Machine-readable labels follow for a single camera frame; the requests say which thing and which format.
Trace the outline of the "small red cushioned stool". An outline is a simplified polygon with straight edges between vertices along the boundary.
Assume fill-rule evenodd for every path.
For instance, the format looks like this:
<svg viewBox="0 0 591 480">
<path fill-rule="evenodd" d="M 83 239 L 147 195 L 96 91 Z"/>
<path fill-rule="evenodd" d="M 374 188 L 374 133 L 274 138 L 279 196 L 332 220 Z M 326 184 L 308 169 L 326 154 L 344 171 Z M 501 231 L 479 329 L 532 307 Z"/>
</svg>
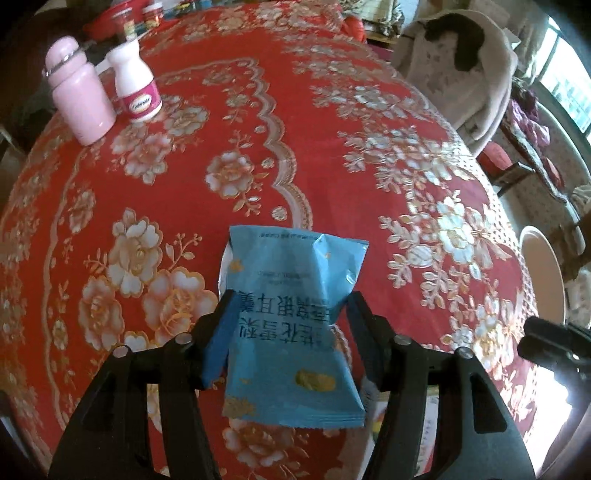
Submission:
<svg viewBox="0 0 591 480">
<path fill-rule="evenodd" d="M 477 156 L 477 161 L 499 197 L 518 185 L 535 170 L 518 161 L 513 161 L 507 152 L 496 142 L 490 141 Z"/>
</svg>

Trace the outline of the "light blue snack bag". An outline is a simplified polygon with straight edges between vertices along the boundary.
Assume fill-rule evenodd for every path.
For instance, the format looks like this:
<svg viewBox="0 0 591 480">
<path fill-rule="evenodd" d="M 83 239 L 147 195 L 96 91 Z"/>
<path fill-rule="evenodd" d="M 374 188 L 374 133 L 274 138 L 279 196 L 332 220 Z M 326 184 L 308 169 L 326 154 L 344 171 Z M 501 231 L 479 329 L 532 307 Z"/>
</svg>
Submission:
<svg viewBox="0 0 591 480">
<path fill-rule="evenodd" d="M 239 299 L 222 413 L 291 428 L 348 429 L 365 409 L 337 323 L 369 244 L 327 233 L 235 225 L 219 281 Z"/>
</svg>

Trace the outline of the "white pink supplement bottle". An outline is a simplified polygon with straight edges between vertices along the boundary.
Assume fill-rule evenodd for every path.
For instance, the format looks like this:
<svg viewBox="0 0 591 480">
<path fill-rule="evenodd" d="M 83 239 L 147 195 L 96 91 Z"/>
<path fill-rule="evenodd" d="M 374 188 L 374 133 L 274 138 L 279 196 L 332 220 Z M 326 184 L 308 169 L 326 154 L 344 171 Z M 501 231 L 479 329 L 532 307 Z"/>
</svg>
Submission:
<svg viewBox="0 0 591 480">
<path fill-rule="evenodd" d="M 134 39 L 112 49 L 106 60 L 114 71 L 115 91 L 131 122 L 148 121 L 159 113 L 162 99 L 154 75 Z"/>
</svg>

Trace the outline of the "white chair with coat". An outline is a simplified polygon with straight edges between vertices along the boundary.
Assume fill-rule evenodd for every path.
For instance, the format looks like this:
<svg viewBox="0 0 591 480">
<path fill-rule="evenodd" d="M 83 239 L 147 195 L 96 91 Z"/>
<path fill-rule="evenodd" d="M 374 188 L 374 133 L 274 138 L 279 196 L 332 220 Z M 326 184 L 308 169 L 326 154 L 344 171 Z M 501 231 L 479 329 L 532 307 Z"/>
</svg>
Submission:
<svg viewBox="0 0 591 480">
<path fill-rule="evenodd" d="M 518 57 L 503 30 L 475 10 L 446 10 L 409 24 L 391 64 L 438 109 L 473 155 L 507 109 Z"/>
</svg>

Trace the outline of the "red plastic basin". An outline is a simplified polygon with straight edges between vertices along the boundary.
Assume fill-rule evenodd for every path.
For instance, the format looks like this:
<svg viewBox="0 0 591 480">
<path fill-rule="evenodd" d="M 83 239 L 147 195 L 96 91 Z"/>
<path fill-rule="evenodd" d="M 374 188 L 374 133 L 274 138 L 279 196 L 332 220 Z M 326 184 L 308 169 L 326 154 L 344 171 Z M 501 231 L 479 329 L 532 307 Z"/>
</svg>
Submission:
<svg viewBox="0 0 591 480">
<path fill-rule="evenodd" d="M 83 26 L 83 32 L 94 41 L 102 41 L 116 36 L 121 30 L 122 18 L 132 20 L 135 25 L 143 23 L 142 10 L 148 0 L 121 1 L 100 13 Z"/>
</svg>

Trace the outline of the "pink thermos bottle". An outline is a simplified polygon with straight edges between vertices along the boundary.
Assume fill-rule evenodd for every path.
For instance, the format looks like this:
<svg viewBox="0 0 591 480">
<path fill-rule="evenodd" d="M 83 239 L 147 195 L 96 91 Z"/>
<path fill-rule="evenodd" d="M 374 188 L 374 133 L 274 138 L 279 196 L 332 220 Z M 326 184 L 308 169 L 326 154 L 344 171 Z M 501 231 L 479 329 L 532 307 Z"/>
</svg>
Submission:
<svg viewBox="0 0 591 480">
<path fill-rule="evenodd" d="M 114 125 L 116 113 L 111 101 L 74 37 L 61 37 L 50 46 L 42 75 L 55 107 L 82 146 L 95 143 Z"/>
</svg>

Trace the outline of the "beige trash bucket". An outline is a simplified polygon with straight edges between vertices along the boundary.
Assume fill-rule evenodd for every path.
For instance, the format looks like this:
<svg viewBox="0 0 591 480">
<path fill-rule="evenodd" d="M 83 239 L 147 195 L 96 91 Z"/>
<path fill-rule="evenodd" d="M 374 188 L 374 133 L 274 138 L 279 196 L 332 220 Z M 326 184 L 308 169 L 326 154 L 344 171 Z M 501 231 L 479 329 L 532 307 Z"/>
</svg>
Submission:
<svg viewBox="0 0 591 480">
<path fill-rule="evenodd" d="M 557 325 L 564 324 L 567 309 L 564 281 L 550 242 L 539 229 L 528 225 L 520 233 L 520 246 L 532 280 L 539 317 Z"/>
</svg>

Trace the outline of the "red floral tablecloth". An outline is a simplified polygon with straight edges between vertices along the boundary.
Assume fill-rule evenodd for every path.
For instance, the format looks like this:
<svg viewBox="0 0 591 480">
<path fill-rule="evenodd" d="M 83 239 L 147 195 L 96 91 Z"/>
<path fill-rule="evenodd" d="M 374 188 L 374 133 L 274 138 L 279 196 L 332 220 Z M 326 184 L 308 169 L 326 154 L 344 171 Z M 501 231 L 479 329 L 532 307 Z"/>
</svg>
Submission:
<svg viewBox="0 0 591 480">
<path fill-rule="evenodd" d="M 328 1 L 211 8 L 140 42 L 163 107 L 90 146 L 60 116 L 1 216 L 1 388 L 42 468 L 118 345 L 164 345 L 217 302 L 228 230 L 366 240 L 372 310 L 471 348 L 528 433 L 534 312 L 517 237 L 476 159 Z"/>
</svg>

